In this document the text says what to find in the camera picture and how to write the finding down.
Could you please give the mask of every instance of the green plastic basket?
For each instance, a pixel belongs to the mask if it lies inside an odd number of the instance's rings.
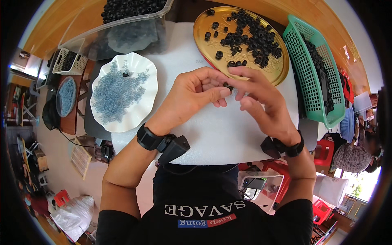
[[[283,40],[298,74],[306,116],[310,120],[323,122],[328,129],[331,129],[344,119],[346,109],[343,88],[334,57],[325,38],[318,30],[294,15],[289,15],[288,19],[289,25],[283,33]],[[301,34],[316,46],[317,52],[325,62],[325,70],[330,80],[330,92],[335,103],[334,110],[329,112],[327,116],[325,115],[324,99],[317,72]]]

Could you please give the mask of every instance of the smartphone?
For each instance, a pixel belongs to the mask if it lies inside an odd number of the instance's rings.
[[[246,178],[244,180],[244,184],[242,185],[242,188],[262,190],[264,189],[264,186],[265,186],[264,178]]]

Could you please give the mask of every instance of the white wavy plate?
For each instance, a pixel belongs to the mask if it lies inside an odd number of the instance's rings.
[[[109,132],[125,132],[131,130],[138,126],[144,118],[151,112],[152,106],[154,104],[155,96],[158,91],[158,80],[156,78],[156,67],[149,59],[140,56],[136,53],[120,54],[116,55],[112,61],[103,65],[99,72],[98,77],[93,82],[93,95],[90,99],[90,105],[95,103],[94,99],[94,89],[98,85],[101,77],[110,72],[110,66],[113,61],[117,61],[118,69],[120,69],[124,62],[128,62],[128,69],[133,72],[132,77],[135,77],[138,73],[145,72],[149,69],[148,74],[150,75],[144,84],[141,84],[145,88],[145,92],[139,103],[133,103],[128,108],[126,108],[126,113],[123,115],[122,122],[118,121],[103,124],[99,117],[102,113],[98,113],[96,109],[91,106],[91,111],[93,113],[94,119],[101,124]]]

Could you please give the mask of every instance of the red plastic stool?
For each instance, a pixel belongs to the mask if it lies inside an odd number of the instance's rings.
[[[334,142],[329,140],[319,140],[317,141],[316,151],[320,148],[319,145],[321,146],[320,156],[314,159],[314,164],[330,166],[332,157],[334,156]]]
[[[61,207],[69,201],[69,195],[66,190],[61,190],[53,199],[56,201],[57,206]]]
[[[325,204],[325,202],[323,202],[321,199],[317,200],[313,204],[313,219],[317,215],[318,217],[320,217],[320,220],[314,220],[313,223],[317,225],[323,223],[328,218],[328,215],[330,214],[331,210],[332,208],[328,207],[328,205]]]

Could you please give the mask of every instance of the black bag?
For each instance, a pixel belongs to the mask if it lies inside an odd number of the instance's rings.
[[[60,128],[60,116],[56,110],[55,96],[44,105],[44,109],[42,110],[42,119],[49,130]]]

